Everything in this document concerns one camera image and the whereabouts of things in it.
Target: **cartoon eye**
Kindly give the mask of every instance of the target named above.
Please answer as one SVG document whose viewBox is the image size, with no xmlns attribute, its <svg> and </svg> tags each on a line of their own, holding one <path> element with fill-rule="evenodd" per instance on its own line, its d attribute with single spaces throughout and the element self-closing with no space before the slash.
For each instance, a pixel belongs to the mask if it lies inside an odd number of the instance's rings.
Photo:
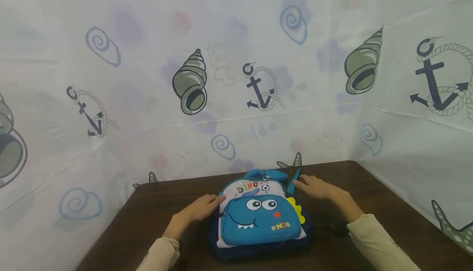
<svg viewBox="0 0 473 271">
<path fill-rule="evenodd" d="M 276 202 L 276 200 L 269 199 L 269 200 L 265 200 L 262 205 L 263 205 L 263 208 L 266 209 L 267 211 L 272 211 L 278 206 L 278 203 Z"/>
<path fill-rule="evenodd" d="M 251 199 L 251 200 L 248 200 L 248 202 L 246 203 L 246 207 L 250 211 L 256 211 L 256 209 L 261 207 L 261 202 L 259 202 L 256 199 Z"/>
</svg>

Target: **wooden table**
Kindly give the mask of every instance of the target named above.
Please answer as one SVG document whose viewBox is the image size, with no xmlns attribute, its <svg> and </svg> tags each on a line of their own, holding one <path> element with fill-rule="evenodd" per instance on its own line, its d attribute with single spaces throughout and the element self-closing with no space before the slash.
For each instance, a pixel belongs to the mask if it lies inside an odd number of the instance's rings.
<svg viewBox="0 0 473 271">
<path fill-rule="evenodd" d="M 278 169 L 291 177 L 296 168 Z M 315 175 L 347 190 L 365 212 L 376 215 L 396 243 L 422 271 L 471 271 L 473 257 L 423 218 L 407 203 L 352 161 L 307 165 L 301 174 Z M 162 183 L 136 189 L 77 271 L 134 271 L 147 250 L 161 237 L 174 213 L 206 193 L 218 194 L 238 175 L 220 175 Z M 330 225 L 342 219 L 329 202 L 303 196 L 315 224 L 317 237 L 307 250 L 272 253 L 261 258 L 221 263 L 207 247 L 207 225 L 190 229 L 181 244 L 181 259 L 174 270 L 374 270 L 358 253 L 349 237 L 337 237 Z"/>
</svg>

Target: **white teeth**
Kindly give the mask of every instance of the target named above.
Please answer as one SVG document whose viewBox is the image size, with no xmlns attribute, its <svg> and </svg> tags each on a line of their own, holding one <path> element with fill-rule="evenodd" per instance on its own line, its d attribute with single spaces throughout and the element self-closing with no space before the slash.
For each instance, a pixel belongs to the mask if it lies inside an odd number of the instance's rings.
<svg viewBox="0 0 473 271">
<path fill-rule="evenodd" d="M 247 229 L 248 227 L 249 228 L 253 228 L 254 224 L 251 224 L 251 225 L 238 225 L 238 228 L 244 228 L 244 229 Z"/>
</svg>

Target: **front zipper pocket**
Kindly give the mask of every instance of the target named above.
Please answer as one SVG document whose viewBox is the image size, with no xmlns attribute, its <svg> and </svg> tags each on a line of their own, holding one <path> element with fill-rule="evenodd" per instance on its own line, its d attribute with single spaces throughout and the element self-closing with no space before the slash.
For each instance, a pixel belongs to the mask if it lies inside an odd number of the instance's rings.
<svg viewBox="0 0 473 271">
<path fill-rule="evenodd" d="M 302 230 L 295 209 L 283 196 L 237 197 L 222 214 L 222 239 L 233 246 L 296 239 Z"/>
</svg>

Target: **blue backpack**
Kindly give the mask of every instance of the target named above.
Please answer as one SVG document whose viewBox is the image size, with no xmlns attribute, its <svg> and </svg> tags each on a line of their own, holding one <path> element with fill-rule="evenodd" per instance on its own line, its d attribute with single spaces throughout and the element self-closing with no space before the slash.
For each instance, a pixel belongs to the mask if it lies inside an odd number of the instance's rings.
<svg viewBox="0 0 473 271">
<path fill-rule="evenodd" d="M 211 215 L 209 243 L 215 256 L 230 260 L 306 246 L 314 234 L 287 174 L 253 169 L 220 194 L 225 201 Z"/>
</svg>

